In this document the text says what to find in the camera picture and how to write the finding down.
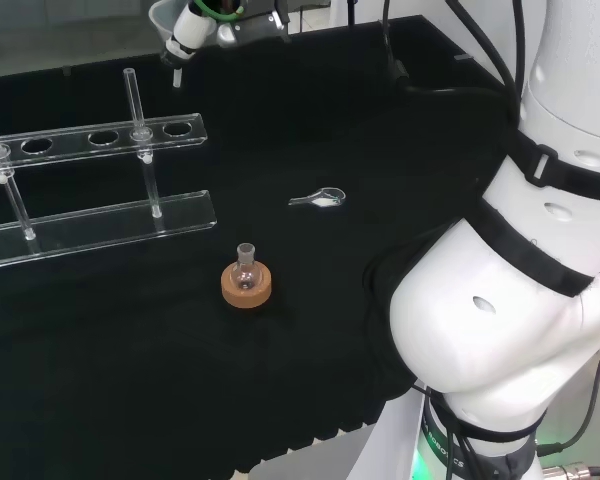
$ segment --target screw hole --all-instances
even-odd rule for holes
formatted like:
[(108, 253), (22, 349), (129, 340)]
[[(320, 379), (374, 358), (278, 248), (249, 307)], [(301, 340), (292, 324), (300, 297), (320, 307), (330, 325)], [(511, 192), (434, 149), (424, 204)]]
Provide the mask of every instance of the screw hole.
[(568, 208), (565, 208), (557, 203), (545, 203), (544, 208), (549, 212), (556, 220), (561, 222), (570, 222), (573, 218), (573, 213)]
[(473, 297), (473, 304), (483, 312), (487, 312), (492, 315), (496, 314), (496, 308), (482, 297)]
[(162, 131), (170, 137), (184, 137), (191, 133), (191, 124), (187, 122), (167, 123)]
[(40, 155), (49, 150), (52, 145), (53, 141), (50, 138), (32, 138), (22, 142), (20, 148), (29, 155)]
[(118, 141), (120, 135), (115, 130), (106, 130), (104, 132), (96, 132), (89, 135), (89, 143), (98, 147), (113, 145)]

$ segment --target white robotic arm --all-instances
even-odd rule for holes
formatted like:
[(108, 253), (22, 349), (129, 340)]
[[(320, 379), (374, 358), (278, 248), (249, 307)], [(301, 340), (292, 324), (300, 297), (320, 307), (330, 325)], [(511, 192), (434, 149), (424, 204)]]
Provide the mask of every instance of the white robotic arm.
[[(483, 197), (485, 208), (574, 277), (595, 280), (574, 298), (568, 288), (549, 288), (524, 271), (524, 262), (512, 261), (515, 255), (503, 256), (502, 244), (494, 247), (499, 240), (489, 226), (480, 231), (463, 219), (404, 278), (390, 311), (406, 365), (444, 394), (457, 418), (503, 433), (537, 422), (600, 349), (600, 197), (542, 180), (555, 165), (549, 162), (564, 162), (583, 170), (570, 185), (588, 181), (589, 172), (600, 182), (600, 0), (548, 1), (520, 113), (520, 131), (559, 160), (547, 150), (533, 171), (521, 172), (507, 157)], [(435, 411), (433, 417), (444, 431)], [(528, 438), (469, 441), (495, 458), (520, 451)], [(419, 451), (433, 477), (443, 478), (446, 465), (424, 434)], [(536, 459), (523, 478), (541, 477)]]
[[(220, 13), (218, 10), (223, 7), (234, 11)], [(163, 0), (152, 10), (156, 8), (180, 12), (173, 27), (158, 25), (155, 12), (149, 14), (160, 31), (172, 31), (161, 59), (176, 70), (205, 46), (233, 47), (261, 38), (285, 37), (289, 23), (286, 0), (249, 0), (244, 5), (234, 0), (224, 0), (221, 4), (218, 0), (188, 0), (184, 8), (180, 2)]]

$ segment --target black strap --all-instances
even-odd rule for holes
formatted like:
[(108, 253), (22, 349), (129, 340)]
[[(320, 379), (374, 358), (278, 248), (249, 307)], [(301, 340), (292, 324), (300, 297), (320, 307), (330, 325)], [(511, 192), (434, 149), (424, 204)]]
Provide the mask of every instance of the black strap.
[(469, 225), (500, 257), (556, 293), (575, 297), (593, 281), (593, 277), (565, 267), (513, 228), (486, 200), (479, 199), (465, 215)]
[[(560, 161), (558, 153), (546, 145), (537, 145), (519, 130), (509, 132), (507, 153), (524, 178), (539, 188), (554, 187), (581, 197), (600, 200), (600, 173)], [(536, 171), (543, 156), (547, 163), (539, 177)]]
[(538, 429), (547, 413), (545, 411), (535, 423), (522, 430), (517, 430), (515, 432), (494, 432), (492, 430), (476, 427), (475, 425), (467, 423), (464, 420), (456, 417), (456, 415), (449, 408), (449, 405), (447, 405), (444, 396), (440, 392), (435, 390), (432, 391), (431, 399), (431, 404), (433, 405), (436, 414), (438, 414), (440, 422), (445, 426), (445, 428), (447, 428), (447, 425), (455, 426), (457, 433), (459, 433), (461, 436), (466, 438), (474, 438), (476, 440), (482, 440), (483, 442), (489, 443), (511, 443), (532, 435)]

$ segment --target white wall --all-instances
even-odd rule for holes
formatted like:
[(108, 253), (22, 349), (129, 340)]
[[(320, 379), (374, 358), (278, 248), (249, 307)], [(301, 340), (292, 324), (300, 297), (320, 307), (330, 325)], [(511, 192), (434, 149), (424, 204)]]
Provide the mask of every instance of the white wall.
[[(358, 0), (356, 23), (374, 22), (382, 18), (383, 0)], [(494, 43), (515, 76), (515, 29), (511, 0), (463, 0), (480, 27)], [(533, 64), (544, 24), (546, 0), (523, 0), (527, 28), (527, 72)], [(478, 43), (449, 10), (444, 0), (392, 0), (390, 18), (424, 15), (464, 51), (497, 76), (496, 70)], [(347, 24), (347, 0), (332, 0), (331, 25)]]

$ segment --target metal connector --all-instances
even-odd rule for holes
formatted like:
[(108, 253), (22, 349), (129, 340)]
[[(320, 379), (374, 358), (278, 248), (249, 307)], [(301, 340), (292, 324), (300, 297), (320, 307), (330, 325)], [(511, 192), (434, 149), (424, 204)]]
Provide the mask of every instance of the metal connector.
[(543, 468), (542, 474), (547, 480), (590, 480), (589, 468), (583, 463), (572, 463), (559, 467)]

